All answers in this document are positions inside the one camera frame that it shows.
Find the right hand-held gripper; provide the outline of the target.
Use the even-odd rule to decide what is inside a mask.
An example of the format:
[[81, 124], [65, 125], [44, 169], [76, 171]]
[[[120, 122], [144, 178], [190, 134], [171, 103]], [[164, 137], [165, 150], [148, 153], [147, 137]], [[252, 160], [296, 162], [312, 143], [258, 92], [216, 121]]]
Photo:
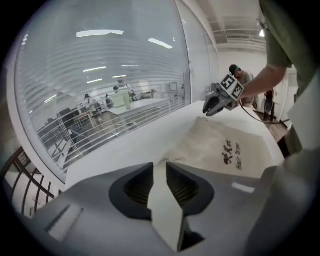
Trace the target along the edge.
[[244, 86], [231, 74], [227, 74], [221, 82], [213, 84], [213, 93], [206, 97], [202, 112], [212, 117], [224, 108], [233, 110], [237, 107]]

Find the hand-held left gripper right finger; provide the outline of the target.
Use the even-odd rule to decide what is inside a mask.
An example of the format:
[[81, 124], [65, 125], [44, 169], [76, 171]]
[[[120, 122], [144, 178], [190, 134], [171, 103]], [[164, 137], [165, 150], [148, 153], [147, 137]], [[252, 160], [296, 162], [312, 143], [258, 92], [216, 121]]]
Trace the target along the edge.
[[260, 180], [168, 162], [166, 182], [181, 209], [177, 256], [249, 256]]

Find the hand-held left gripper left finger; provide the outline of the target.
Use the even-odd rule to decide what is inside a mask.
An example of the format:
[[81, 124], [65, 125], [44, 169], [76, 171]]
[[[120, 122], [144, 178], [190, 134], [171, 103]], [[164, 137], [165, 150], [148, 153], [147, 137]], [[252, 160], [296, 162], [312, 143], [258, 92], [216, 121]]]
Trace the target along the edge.
[[147, 207], [153, 170], [149, 162], [82, 180], [26, 228], [49, 256], [174, 256]]

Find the person's right forearm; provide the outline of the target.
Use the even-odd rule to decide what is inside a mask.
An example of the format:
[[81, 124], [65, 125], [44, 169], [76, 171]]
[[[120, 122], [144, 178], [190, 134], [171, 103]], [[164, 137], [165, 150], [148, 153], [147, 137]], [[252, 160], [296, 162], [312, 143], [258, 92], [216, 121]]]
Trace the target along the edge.
[[292, 64], [288, 66], [268, 64], [257, 77], [244, 85], [243, 93], [239, 99], [252, 98], [275, 88], [284, 79], [287, 69], [292, 66]]

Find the black metal railing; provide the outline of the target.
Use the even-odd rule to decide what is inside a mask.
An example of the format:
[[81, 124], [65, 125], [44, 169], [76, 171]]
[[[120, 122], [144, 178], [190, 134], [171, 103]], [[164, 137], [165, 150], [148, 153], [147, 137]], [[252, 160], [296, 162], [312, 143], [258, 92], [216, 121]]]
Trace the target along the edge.
[[29, 219], [63, 193], [34, 166], [22, 147], [5, 162], [0, 181], [15, 211]]

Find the person's green shirt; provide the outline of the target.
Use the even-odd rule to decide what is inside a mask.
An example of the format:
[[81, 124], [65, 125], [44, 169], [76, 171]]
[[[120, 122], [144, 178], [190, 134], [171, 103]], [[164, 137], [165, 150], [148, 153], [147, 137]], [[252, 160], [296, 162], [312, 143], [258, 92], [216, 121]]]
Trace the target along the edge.
[[287, 68], [295, 67], [298, 100], [310, 85], [317, 64], [311, 46], [290, 15], [276, 0], [259, 0], [259, 23], [264, 30], [267, 63], [262, 76], [278, 84]]

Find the glass partition with white blinds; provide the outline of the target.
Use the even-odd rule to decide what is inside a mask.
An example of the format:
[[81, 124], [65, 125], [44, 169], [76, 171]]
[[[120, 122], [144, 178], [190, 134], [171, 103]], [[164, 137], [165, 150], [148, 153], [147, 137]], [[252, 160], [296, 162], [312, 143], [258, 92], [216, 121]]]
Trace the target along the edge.
[[15, 96], [55, 177], [101, 146], [191, 102], [175, 0], [51, 0], [17, 54]]

